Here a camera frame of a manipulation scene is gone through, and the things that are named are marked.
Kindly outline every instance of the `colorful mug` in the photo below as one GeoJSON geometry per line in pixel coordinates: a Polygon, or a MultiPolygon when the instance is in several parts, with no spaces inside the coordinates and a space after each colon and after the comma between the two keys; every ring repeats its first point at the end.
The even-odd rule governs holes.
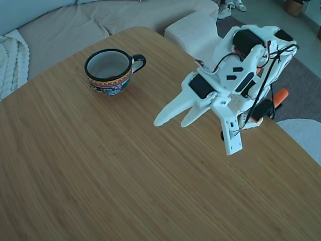
{"type": "Polygon", "coordinates": [[[120,93],[130,82],[133,73],[142,69],[146,59],[141,54],[129,56],[119,49],[94,53],[85,64],[90,86],[105,95],[120,93]]]}

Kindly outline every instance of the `black mug handle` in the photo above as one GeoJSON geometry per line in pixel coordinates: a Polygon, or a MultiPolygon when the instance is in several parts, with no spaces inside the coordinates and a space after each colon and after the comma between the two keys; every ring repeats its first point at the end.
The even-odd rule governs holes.
{"type": "Polygon", "coordinates": [[[143,55],[135,54],[135,55],[133,55],[132,58],[134,60],[134,63],[132,66],[132,73],[136,73],[137,71],[141,70],[146,65],[146,58],[143,55]]]}

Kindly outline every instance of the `shoe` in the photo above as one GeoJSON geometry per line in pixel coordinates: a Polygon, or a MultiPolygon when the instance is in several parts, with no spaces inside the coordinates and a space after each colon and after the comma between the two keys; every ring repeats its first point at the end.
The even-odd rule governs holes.
{"type": "Polygon", "coordinates": [[[217,15],[218,19],[225,19],[229,16],[231,16],[231,7],[226,6],[225,4],[221,4],[219,7],[219,13],[217,15]]]}
{"type": "Polygon", "coordinates": [[[243,5],[242,0],[233,0],[233,4],[236,7],[236,9],[240,10],[241,12],[246,11],[246,7],[243,5]]]}
{"type": "Polygon", "coordinates": [[[235,8],[235,4],[233,2],[233,0],[226,0],[225,3],[224,3],[226,6],[234,9],[235,8]]]}

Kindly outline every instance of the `orange handle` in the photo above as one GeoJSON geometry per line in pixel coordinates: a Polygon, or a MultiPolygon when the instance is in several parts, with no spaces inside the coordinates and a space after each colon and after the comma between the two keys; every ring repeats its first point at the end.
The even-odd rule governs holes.
{"type": "Polygon", "coordinates": [[[274,96],[274,107],[277,108],[288,96],[289,91],[287,89],[279,90],[274,96]]]}

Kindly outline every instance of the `couch cushion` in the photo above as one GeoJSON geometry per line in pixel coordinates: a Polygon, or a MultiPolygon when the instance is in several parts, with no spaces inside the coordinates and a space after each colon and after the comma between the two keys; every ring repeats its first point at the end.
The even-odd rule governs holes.
{"type": "Polygon", "coordinates": [[[96,1],[103,1],[103,0],[77,0],[77,4],[88,4],[88,3],[96,2],[96,1]]]}
{"type": "Polygon", "coordinates": [[[134,26],[146,26],[159,33],[177,20],[196,11],[211,15],[218,6],[212,0],[108,0],[84,4],[84,11],[100,22],[110,34],[134,26]]]}
{"type": "Polygon", "coordinates": [[[76,0],[0,0],[0,35],[4,35],[57,8],[76,0]]]}
{"type": "Polygon", "coordinates": [[[19,28],[30,49],[29,78],[109,37],[108,32],[74,5],[52,11],[19,28]]]}

